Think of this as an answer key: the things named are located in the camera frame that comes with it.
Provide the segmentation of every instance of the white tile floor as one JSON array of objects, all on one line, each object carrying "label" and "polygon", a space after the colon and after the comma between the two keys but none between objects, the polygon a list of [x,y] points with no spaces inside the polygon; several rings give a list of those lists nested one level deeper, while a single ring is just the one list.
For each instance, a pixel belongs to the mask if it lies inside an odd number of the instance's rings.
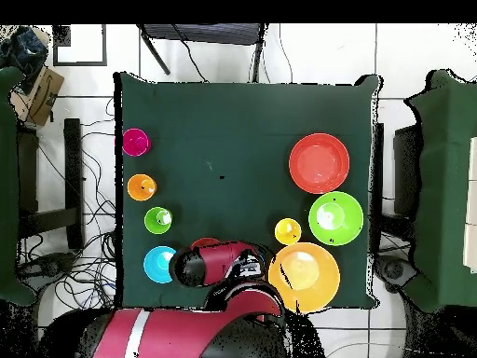
[{"label": "white tile floor", "polygon": [[[51,26],[39,26],[51,34]],[[90,29],[74,26],[72,46],[59,48],[62,62],[97,61],[101,53],[99,25]],[[114,93],[113,72],[126,71],[150,81],[199,81],[184,46],[177,41],[155,40],[154,44],[171,70],[166,76],[139,37],[134,25],[107,25],[107,66],[60,66],[55,70],[64,76],[60,97],[55,103],[54,121],[40,129],[40,144],[61,172],[64,172],[62,141],[63,121],[79,117],[83,124],[99,119],[111,119],[105,112]],[[463,78],[477,75],[477,31],[475,24],[282,24],[281,41],[293,68],[293,82],[323,84],[354,84],[362,75],[377,73],[384,78],[379,93],[378,119],[385,124],[383,196],[394,197],[394,159],[392,137],[394,131],[415,123],[412,111],[402,101],[420,92],[427,73],[433,69],[451,68]],[[89,43],[96,43],[85,51]],[[52,50],[47,65],[52,66]],[[189,44],[202,74],[210,82],[247,82],[253,47]],[[271,83],[287,83],[291,74],[279,46],[279,25],[271,24],[266,34],[264,58]],[[260,80],[266,83],[264,65]],[[112,104],[108,112],[113,113]],[[114,122],[101,122],[83,127],[83,134],[91,131],[114,132]],[[84,149],[102,165],[101,192],[115,200],[115,158],[113,137],[90,135],[83,140]],[[85,158],[95,172],[97,165]],[[43,155],[38,153],[38,201],[40,210],[64,207],[62,179]],[[93,210],[94,178],[85,167],[84,193]],[[383,211],[393,213],[392,200],[383,200]],[[85,207],[85,213],[91,209]],[[90,215],[85,215],[85,222]],[[102,231],[115,227],[114,218],[100,216]],[[97,234],[95,223],[86,226],[86,238]],[[63,229],[44,234],[45,242],[39,254],[67,251]],[[28,240],[29,248],[36,237]],[[383,239],[383,246],[391,245]],[[88,256],[97,256],[99,244],[88,249]],[[405,317],[400,298],[389,294],[376,277],[373,294],[379,306],[371,311],[341,309],[326,310],[310,316],[320,334],[325,354],[330,358],[400,358],[405,338]],[[43,295],[40,325],[68,308],[55,297],[53,286]]]}]

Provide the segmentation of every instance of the bowl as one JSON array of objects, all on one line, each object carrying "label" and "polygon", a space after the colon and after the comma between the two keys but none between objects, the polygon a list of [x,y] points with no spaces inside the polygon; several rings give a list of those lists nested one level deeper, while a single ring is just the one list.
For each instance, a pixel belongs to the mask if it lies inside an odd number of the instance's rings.
[{"label": "bowl", "polygon": [[275,225],[275,238],[281,244],[290,245],[300,240],[302,228],[292,218],[283,218]]},{"label": "bowl", "polygon": [[331,246],[353,241],[360,234],[363,221],[358,201],[339,191],[316,199],[308,214],[309,227],[315,238]]},{"label": "bowl", "polygon": [[317,244],[298,242],[282,248],[268,269],[268,281],[288,310],[318,311],[336,295],[340,282],[333,256]]}]

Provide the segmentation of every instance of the green bowl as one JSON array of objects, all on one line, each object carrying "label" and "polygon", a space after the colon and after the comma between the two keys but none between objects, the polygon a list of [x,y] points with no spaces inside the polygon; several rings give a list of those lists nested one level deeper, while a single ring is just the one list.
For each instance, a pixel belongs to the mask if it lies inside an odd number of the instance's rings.
[{"label": "green bowl", "polygon": [[309,210],[308,223],[313,235],[330,246],[353,241],[362,230],[362,208],[345,192],[329,192],[315,200]]},{"label": "green bowl", "polygon": [[153,207],[144,216],[144,224],[147,230],[155,235],[166,233],[172,224],[172,213],[162,207]]}]

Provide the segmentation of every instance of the orange bowl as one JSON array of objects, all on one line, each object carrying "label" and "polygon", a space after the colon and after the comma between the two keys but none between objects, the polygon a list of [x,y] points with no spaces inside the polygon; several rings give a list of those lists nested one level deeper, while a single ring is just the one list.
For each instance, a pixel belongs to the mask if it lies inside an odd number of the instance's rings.
[{"label": "orange bowl", "polygon": [[268,281],[288,310],[310,313],[332,301],[340,274],[328,251],[317,244],[298,242],[279,251],[268,269]]}]

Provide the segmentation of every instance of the table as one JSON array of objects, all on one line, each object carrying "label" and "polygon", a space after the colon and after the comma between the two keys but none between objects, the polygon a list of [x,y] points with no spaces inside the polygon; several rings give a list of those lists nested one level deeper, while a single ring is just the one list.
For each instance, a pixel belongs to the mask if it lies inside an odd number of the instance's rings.
[{"label": "table", "polygon": [[427,88],[408,101],[418,112],[424,145],[416,249],[410,256],[420,273],[403,291],[426,312],[448,305],[477,307],[477,274],[463,265],[477,86],[438,70]]},{"label": "table", "polygon": [[[158,245],[174,249],[209,236],[222,241],[262,243],[275,253],[282,247],[273,229],[283,217],[302,226],[301,241],[320,244],[307,223],[318,195],[296,186],[288,158],[302,137],[323,131],[339,138],[350,156],[348,177],[339,190],[368,208],[372,148],[371,99],[377,76],[356,86],[316,84],[146,83],[116,74],[122,94],[122,131],[139,128],[151,139],[151,150],[137,158],[123,154],[123,296],[124,307],[200,307],[208,287],[158,284],[143,271],[143,258]],[[116,131],[116,141],[121,139]],[[145,173],[157,182],[156,194],[135,201],[126,184]],[[143,223],[154,206],[173,215],[170,230],[149,233]],[[333,307],[371,308],[366,294],[368,223],[353,242],[324,246],[336,259],[341,284]]]}]

